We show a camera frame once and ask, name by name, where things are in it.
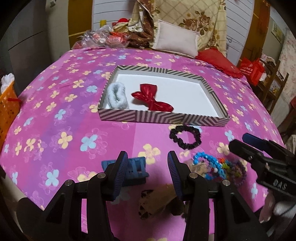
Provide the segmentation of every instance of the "black robotic claw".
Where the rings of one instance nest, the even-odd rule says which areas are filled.
[[[296,198],[295,155],[273,141],[262,140],[249,133],[244,134],[242,140],[249,145],[233,140],[229,143],[229,150],[250,162],[258,176],[256,182]],[[272,158],[265,157],[261,151]]]
[[[34,241],[119,241],[111,232],[106,201],[114,201],[119,195],[127,164],[128,155],[121,151],[115,163],[89,181],[65,181],[41,214],[31,238]],[[81,231],[82,199],[87,199],[88,234]]]
[[[208,241],[209,198],[214,199],[215,241],[267,241],[258,218],[228,180],[208,181],[190,172],[174,151],[168,153],[168,166],[177,196],[190,201],[183,241]]]

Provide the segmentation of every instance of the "pink floral bedsheet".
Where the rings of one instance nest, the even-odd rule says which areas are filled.
[[[101,121],[97,104],[116,65],[162,67],[190,72],[206,79],[231,119],[225,127],[197,126],[202,144],[188,151],[178,147],[169,132],[176,125]],[[234,160],[228,143],[249,132],[283,144],[280,135],[245,78],[233,79],[202,61],[168,53],[135,49],[71,50],[44,70],[21,94],[23,106],[14,120],[0,155],[0,164],[12,181],[44,209],[67,179],[80,182],[102,171],[101,161],[116,159],[121,150],[129,157],[145,156],[150,177],[145,185],[122,188],[108,203],[112,231],[120,240],[179,241],[185,222],[161,215],[140,220],[138,200],[144,189],[171,183],[167,153],[175,150],[181,161],[198,151]],[[183,133],[185,142],[194,142]],[[256,184],[247,165],[247,180],[239,189],[249,206],[259,209],[267,189]],[[82,230],[86,232],[86,203]],[[210,232],[213,232],[211,215]]]

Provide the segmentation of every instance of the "beaded bracelet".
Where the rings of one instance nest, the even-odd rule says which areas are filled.
[[[240,161],[235,161],[234,163],[232,163],[228,160],[225,160],[224,158],[218,158],[218,161],[222,164],[222,168],[224,169],[224,171],[226,173],[229,173],[229,178],[236,188],[239,188],[244,184],[247,178],[247,172],[246,168]],[[242,173],[242,180],[239,183],[235,182],[236,169],[240,170]]]
[[[177,133],[182,132],[182,131],[188,131],[191,132],[194,135],[195,142],[193,144],[190,143],[184,143],[181,138],[177,137]],[[182,149],[186,150],[191,150],[199,146],[202,142],[200,140],[200,131],[197,128],[194,128],[192,126],[176,126],[175,129],[171,129],[170,131],[170,139],[173,139],[174,142],[177,142],[179,147]]]
[[[199,161],[198,159],[199,158],[204,158],[206,160],[208,160],[209,162],[209,166],[211,168],[213,168],[214,170],[214,173],[217,173],[219,175],[219,177],[221,177],[222,179],[226,179],[226,175],[225,175],[225,172],[224,170],[222,169],[222,164],[219,163],[219,161],[217,160],[217,158],[211,156],[211,155],[207,155],[205,154],[204,152],[198,152],[196,153],[196,155],[194,155],[193,157],[193,164],[196,165]],[[208,180],[212,180],[214,179],[215,177],[209,175],[208,173],[205,175],[205,178],[208,179]]]

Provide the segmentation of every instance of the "blue beaded bracelet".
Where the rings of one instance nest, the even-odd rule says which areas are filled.
[[[216,169],[216,172],[218,173],[219,177],[221,177],[222,179],[226,179],[226,175],[225,175],[225,172],[224,170],[222,169],[222,164],[217,160],[217,158],[211,156],[211,155],[208,155],[204,152],[198,152],[194,155],[193,157],[193,164],[196,165],[197,163],[199,163],[198,159],[202,157],[206,160],[209,161],[209,166]],[[205,178],[208,179],[208,180],[212,180],[214,179],[213,176],[210,176],[209,174],[206,174],[205,175]]]

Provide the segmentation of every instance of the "red bow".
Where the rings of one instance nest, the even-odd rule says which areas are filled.
[[[165,102],[156,101],[155,95],[157,92],[157,86],[151,84],[140,84],[140,90],[132,93],[132,97],[142,100],[148,104],[148,110],[172,112],[174,108]]]

